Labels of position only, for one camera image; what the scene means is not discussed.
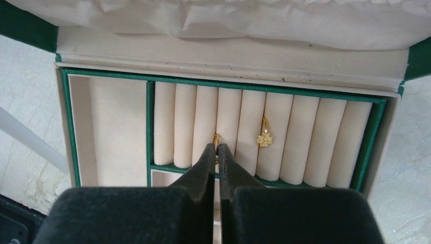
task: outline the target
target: ring roll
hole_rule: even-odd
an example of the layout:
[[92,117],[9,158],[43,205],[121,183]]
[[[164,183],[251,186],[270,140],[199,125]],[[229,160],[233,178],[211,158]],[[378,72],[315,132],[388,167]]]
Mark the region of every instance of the ring roll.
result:
[[328,186],[350,186],[371,106],[367,102],[347,102],[329,168]]
[[279,179],[292,100],[293,95],[266,94],[264,116],[268,120],[268,132],[273,141],[268,147],[259,148],[256,174],[262,179],[270,181]]
[[304,178],[318,105],[319,98],[316,97],[293,97],[280,170],[280,179],[287,183],[298,185]]
[[193,132],[193,165],[198,162],[206,145],[212,143],[216,133],[218,91],[217,87],[199,85],[197,88]]
[[174,165],[178,168],[192,165],[196,90],[195,85],[176,85]]
[[238,136],[239,113],[242,90],[219,88],[219,111],[217,112],[217,134],[221,143],[228,144],[235,155]]
[[235,159],[251,175],[256,174],[257,138],[261,133],[265,97],[262,91],[242,91]]
[[335,140],[343,118],[346,100],[321,98],[317,108],[304,182],[324,187],[328,178]]
[[174,160],[175,83],[156,82],[154,95],[154,163]]

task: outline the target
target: black object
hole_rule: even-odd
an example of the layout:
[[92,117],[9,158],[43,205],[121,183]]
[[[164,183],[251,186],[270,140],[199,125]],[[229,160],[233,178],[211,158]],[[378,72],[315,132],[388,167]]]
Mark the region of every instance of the black object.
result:
[[[214,147],[167,188],[67,190],[34,244],[212,243]],[[223,243],[383,243],[359,193],[268,189],[226,144],[219,163]]]
[[0,244],[32,243],[45,215],[0,195]]

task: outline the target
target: white stick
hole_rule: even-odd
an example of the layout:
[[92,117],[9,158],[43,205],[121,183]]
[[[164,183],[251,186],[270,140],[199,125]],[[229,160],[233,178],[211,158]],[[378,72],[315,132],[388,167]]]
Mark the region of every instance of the white stick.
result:
[[314,122],[304,182],[324,187],[346,100],[321,98]]
[[328,186],[350,186],[371,106],[372,103],[347,102],[329,168]]
[[266,93],[244,90],[239,116],[235,159],[251,175],[256,174],[258,155],[257,138],[261,133]]
[[279,179],[292,100],[293,95],[266,94],[264,116],[268,120],[268,132],[273,141],[268,147],[259,148],[256,174],[262,179],[270,181]]
[[195,85],[176,85],[174,165],[178,168],[192,165],[196,89]]
[[154,163],[174,160],[175,83],[156,82],[154,95]]
[[64,173],[69,172],[65,157],[60,155],[33,131],[0,107],[0,129],[46,159]]
[[226,143],[235,155],[238,136],[239,113],[242,90],[219,88],[219,110],[217,112],[217,134],[221,143]]
[[218,88],[198,86],[196,94],[195,128],[193,133],[192,164],[201,157],[206,145],[216,133]]
[[302,183],[319,98],[295,95],[287,128],[280,179]]

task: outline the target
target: gold flower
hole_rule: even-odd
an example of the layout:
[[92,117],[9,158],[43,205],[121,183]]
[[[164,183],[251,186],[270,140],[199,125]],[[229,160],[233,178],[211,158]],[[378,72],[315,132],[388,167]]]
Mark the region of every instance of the gold flower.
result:
[[271,134],[266,133],[266,132],[262,133],[262,135],[260,135],[257,138],[257,143],[261,147],[267,147],[267,146],[271,145],[272,144],[272,136],[271,136]]

